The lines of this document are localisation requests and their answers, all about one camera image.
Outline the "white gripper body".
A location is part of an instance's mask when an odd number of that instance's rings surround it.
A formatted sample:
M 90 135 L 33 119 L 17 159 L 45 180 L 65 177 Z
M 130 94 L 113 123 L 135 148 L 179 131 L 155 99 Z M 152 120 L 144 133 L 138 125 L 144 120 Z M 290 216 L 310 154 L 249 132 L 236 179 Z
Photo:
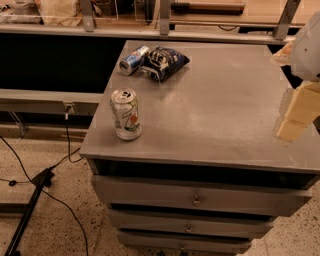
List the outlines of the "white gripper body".
M 303 80 L 320 81 L 320 11 L 296 34 L 291 72 Z

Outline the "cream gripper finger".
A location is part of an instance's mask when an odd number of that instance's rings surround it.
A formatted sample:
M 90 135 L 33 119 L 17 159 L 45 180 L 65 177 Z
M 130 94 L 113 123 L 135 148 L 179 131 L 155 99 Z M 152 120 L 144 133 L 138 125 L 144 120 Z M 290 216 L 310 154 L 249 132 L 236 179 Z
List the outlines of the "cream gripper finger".
M 293 49 L 293 44 L 294 42 L 291 41 L 284 45 L 280 50 L 272 55 L 270 62 L 279 66 L 291 65 L 291 52 Z
M 276 136 L 286 142 L 299 138 L 320 116 L 320 82 L 303 81 L 293 90 Z

